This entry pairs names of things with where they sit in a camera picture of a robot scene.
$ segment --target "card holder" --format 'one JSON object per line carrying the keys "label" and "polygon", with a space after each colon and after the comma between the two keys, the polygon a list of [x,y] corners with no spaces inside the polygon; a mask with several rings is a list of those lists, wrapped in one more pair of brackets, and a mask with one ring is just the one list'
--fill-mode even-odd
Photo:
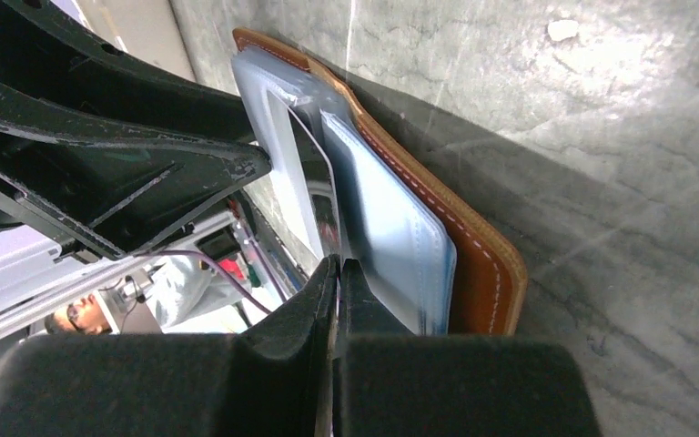
{"label": "card holder", "polygon": [[240,52],[257,49],[268,54],[270,61],[300,71],[301,80],[319,81],[339,94],[360,135],[443,222],[458,256],[449,332],[513,334],[528,278],[516,248],[398,144],[328,68],[256,31],[238,28],[233,35]]}
{"label": "card holder", "polygon": [[[235,56],[232,69],[259,143],[290,147],[292,132],[278,127],[275,102],[280,102],[306,120],[328,156],[339,203],[342,258],[360,261],[377,298],[411,331],[446,333],[456,249],[438,218],[352,125],[344,99],[322,81],[255,47]],[[275,156],[272,165],[279,166]]]}
{"label": "card holder", "polygon": [[456,249],[438,218],[373,153],[354,127],[322,113],[336,178],[344,259],[357,259],[374,294],[418,334],[447,331]]}

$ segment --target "person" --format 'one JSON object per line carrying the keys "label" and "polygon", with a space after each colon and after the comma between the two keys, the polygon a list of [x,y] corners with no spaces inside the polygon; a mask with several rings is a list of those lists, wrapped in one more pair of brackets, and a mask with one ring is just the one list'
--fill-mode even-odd
{"label": "person", "polygon": [[[143,290],[143,298],[162,330],[242,299],[225,278],[202,261],[175,256],[164,257],[157,265],[160,263],[161,268],[151,276],[153,284]],[[240,284],[250,290],[248,281],[240,281]],[[49,334],[75,332],[99,335],[111,331],[101,303],[93,294],[49,314],[45,317],[44,325]]]}

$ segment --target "eyeglasses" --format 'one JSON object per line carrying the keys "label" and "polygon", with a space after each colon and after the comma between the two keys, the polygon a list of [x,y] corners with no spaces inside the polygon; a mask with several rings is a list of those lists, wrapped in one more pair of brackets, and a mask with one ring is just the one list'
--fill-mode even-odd
{"label": "eyeglasses", "polygon": [[76,324],[76,321],[79,320],[79,310],[73,303],[68,305],[68,309],[66,310],[66,317],[68,318],[68,323],[70,323],[71,326],[74,327],[76,332],[84,332],[84,330],[79,328],[79,325]]}

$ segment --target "wire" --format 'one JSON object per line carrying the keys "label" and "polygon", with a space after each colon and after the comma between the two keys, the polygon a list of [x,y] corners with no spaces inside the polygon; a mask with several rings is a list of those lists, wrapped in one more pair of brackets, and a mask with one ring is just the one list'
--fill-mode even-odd
{"label": "wire", "polygon": [[116,284],[112,285],[111,287],[103,287],[102,289],[98,289],[98,291],[111,291],[111,290],[116,290],[119,288],[120,285],[122,285],[122,278],[119,278],[119,280],[116,282]]}
{"label": "wire", "polygon": [[256,308],[259,310],[262,310],[264,314],[271,314],[272,311],[265,307],[261,302],[259,302],[256,298],[253,297],[252,294],[250,294],[247,290],[245,290],[245,287],[239,285],[239,282],[237,282],[234,277],[232,277],[229,272],[224,270],[221,266],[218,265],[218,263],[212,259],[210,256],[208,256],[205,253],[195,251],[195,250],[162,250],[161,252],[153,253],[153,254],[144,254],[144,255],[136,255],[137,257],[162,257],[162,256],[177,256],[177,257],[197,257],[199,259],[202,259],[205,261],[206,264],[208,264],[213,270],[215,270],[219,275],[223,276],[226,280],[229,281],[229,283],[234,287],[234,289],[241,294],[242,296],[245,297],[245,299],[250,300],[250,303],[253,304]]}
{"label": "wire", "polygon": [[127,313],[125,314],[125,318],[122,319],[122,327],[119,328],[119,332],[124,332],[125,331],[125,324],[127,324],[127,318],[130,317],[130,313],[135,310],[135,307],[140,304],[144,303],[146,301],[145,298],[146,296],[143,294],[143,289],[140,288],[139,285],[137,285],[137,282],[135,282],[134,279],[132,279],[132,276],[127,275],[124,277],[125,280],[125,285],[127,285],[128,282],[132,282],[133,284],[133,290],[135,291],[135,303],[133,303],[133,306],[127,310]]}

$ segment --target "gray marble wall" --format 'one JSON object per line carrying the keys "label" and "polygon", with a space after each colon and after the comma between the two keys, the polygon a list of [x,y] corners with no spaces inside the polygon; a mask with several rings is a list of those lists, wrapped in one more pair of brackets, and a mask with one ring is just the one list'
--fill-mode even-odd
{"label": "gray marble wall", "polygon": [[606,435],[699,436],[699,2],[173,4],[201,82],[236,92],[235,26],[299,46],[511,239],[518,333],[572,352]]}

